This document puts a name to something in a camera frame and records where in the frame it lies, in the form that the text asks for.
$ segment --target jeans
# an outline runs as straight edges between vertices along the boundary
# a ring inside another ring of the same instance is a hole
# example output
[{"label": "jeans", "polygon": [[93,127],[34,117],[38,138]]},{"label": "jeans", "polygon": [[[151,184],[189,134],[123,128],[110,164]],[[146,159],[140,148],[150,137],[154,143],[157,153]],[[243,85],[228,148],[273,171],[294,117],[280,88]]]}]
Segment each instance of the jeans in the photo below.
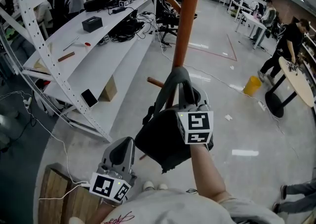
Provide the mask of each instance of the jeans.
[{"label": "jeans", "polygon": [[[261,31],[262,31],[261,28],[257,28],[257,32],[256,32],[256,34],[253,36],[253,39],[254,39],[255,41],[257,41],[257,39],[259,38],[259,35],[260,35]],[[261,37],[261,39],[260,39],[260,41],[259,41],[259,43],[258,43],[258,46],[261,45],[261,43],[262,43],[263,39],[265,38],[265,36],[266,36],[266,32],[263,32],[263,35],[262,35],[262,37]]]},{"label": "jeans", "polygon": [[286,187],[286,194],[303,194],[305,197],[295,202],[280,204],[278,211],[290,214],[308,212],[316,207],[316,181]]},{"label": "jeans", "polygon": [[277,50],[276,50],[275,53],[273,54],[273,56],[268,61],[265,62],[265,64],[262,66],[260,71],[263,74],[265,74],[265,73],[267,73],[268,69],[273,67],[273,69],[270,73],[270,76],[275,77],[279,73],[279,71],[281,70],[281,66],[278,63],[278,59],[280,58],[280,56],[281,55],[279,55],[277,53]]}]

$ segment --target gray floor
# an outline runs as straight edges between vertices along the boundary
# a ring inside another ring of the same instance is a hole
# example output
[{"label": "gray floor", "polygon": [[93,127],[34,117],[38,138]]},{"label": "gray floor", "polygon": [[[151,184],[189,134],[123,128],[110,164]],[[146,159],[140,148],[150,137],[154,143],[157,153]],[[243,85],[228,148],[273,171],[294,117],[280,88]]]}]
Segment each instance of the gray floor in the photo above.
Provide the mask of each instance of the gray floor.
[{"label": "gray floor", "polygon": [[[271,87],[267,82],[255,94],[258,100],[229,88],[227,85],[242,89],[249,77],[256,75],[269,59],[276,42],[272,38],[263,41],[268,53],[260,48],[253,50],[252,43],[243,35],[249,34],[252,27],[242,26],[241,34],[236,33],[237,23],[226,13],[226,7],[217,2],[199,0],[197,14],[185,64],[215,76],[186,67],[192,82],[207,92],[214,110],[214,148],[210,153],[230,193],[271,207],[279,199],[280,185],[301,183],[312,177],[316,133],[312,110],[296,97],[286,107],[278,128],[277,121],[257,102],[264,101],[264,94]],[[168,35],[166,40],[175,42],[175,37]],[[174,47],[167,48],[166,57],[172,58]],[[159,92],[159,88],[147,83],[146,78],[151,76],[165,81],[171,69],[171,62],[166,57],[162,55],[158,42],[151,45],[116,117],[110,133],[113,139],[135,137],[140,130],[142,118]],[[282,99],[291,92],[287,81],[276,91]],[[224,118],[227,114],[233,118],[231,121]],[[54,134],[66,143],[71,173],[82,180],[90,179],[107,145],[79,130],[70,130],[62,121],[57,122]],[[233,155],[234,149],[253,150],[258,155]],[[182,190],[195,188],[190,160],[162,175],[161,168],[148,157],[138,160],[141,155],[137,150],[134,170],[139,179],[136,189],[145,180],[152,180],[155,184],[163,182]],[[51,139],[39,169],[35,199],[38,198],[43,169],[53,162],[66,166],[62,145]],[[287,223],[297,224],[305,216],[284,217]]]},{"label": "gray floor", "polygon": [[[15,76],[0,86],[0,95],[19,90],[31,93],[22,77]],[[13,94],[0,101],[0,106],[1,110],[10,108],[20,112],[16,119],[0,115],[0,131],[15,139],[30,119],[23,99],[19,94]],[[48,117],[35,103],[32,104],[32,113],[48,130],[53,129],[56,117]],[[49,133],[37,123],[35,127],[28,126],[8,152],[0,153],[0,220],[8,224],[33,223],[35,182],[48,138]]]}]

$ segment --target glossy floor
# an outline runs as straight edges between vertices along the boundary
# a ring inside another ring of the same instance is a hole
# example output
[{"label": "glossy floor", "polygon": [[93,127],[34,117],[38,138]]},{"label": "glossy floor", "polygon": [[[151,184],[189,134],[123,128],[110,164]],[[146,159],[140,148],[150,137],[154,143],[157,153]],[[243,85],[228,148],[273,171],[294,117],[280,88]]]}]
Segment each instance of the glossy floor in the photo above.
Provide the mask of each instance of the glossy floor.
[{"label": "glossy floor", "polygon": [[[257,102],[257,99],[264,101],[270,84],[265,82],[262,85],[255,94],[256,99],[232,89],[242,90],[249,77],[257,74],[274,52],[275,40],[266,38],[263,41],[267,52],[260,48],[253,50],[252,43],[244,35],[249,35],[252,27],[246,24],[241,26],[240,34],[236,33],[237,23],[227,14],[226,7],[217,2],[199,0],[197,14],[185,64],[210,74],[186,67],[192,82],[208,94],[214,111],[214,148],[210,154],[230,193],[271,207],[279,199],[280,185],[305,182],[312,177],[316,134],[312,110],[296,97],[285,108],[278,128],[277,121]],[[166,41],[174,43],[175,37],[168,35]],[[172,58],[174,47],[167,48],[164,52],[166,57]],[[146,78],[151,76],[165,81],[171,69],[171,62],[166,57],[162,55],[158,42],[151,45],[116,117],[111,130],[113,139],[135,137],[140,130],[142,118],[159,92],[159,88],[147,83]],[[287,81],[276,91],[282,99],[291,92]],[[227,121],[224,118],[227,114],[233,119]],[[107,145],[81,131],[68,129],[59,121],[54,133],[66,142],[71,173],[79,179],[88,180],[97,169]],[[245,154],[249,152],[243,150],[251,150],[253,155],[247,156]],[[141,155],[136,151],[134,170],[139,177],[138,188],[145,180],[152,180],[155,184],[166,183],[182,190],[195,188],[190,160],[162,175],[159,165],[150,158],[138,160]],[[46,164],[59,162],[65,166],[65,161],[62,145],[50,140],[38,181]],[[287,222],[300,223],[305,215],[293,215],[287,218]]]}]

